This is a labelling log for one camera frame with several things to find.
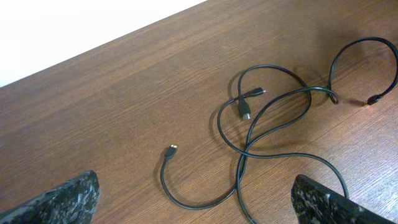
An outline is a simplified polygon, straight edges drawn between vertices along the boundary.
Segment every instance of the white background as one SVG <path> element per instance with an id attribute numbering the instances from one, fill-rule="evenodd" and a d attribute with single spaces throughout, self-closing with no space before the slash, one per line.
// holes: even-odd
<path id="1" fill-rule="evenodd" d="M 0 86 L 203 1 L 2 1 Z"/>

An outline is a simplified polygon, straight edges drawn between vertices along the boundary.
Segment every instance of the dark speckled object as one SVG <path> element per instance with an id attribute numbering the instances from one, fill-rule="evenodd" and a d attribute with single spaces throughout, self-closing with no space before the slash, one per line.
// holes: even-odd
<path id="1" fill-rule="evenodd" d="M 296 177 L 292 203 L 300 224 L 394 224 L 304 175 Z"/>
<path id="2" fill-rule="evenodd" d="M 0 223 L 90 223 L 99 196 L 97 175 L 94 171 L 87 171 L 0 214 Z"/>

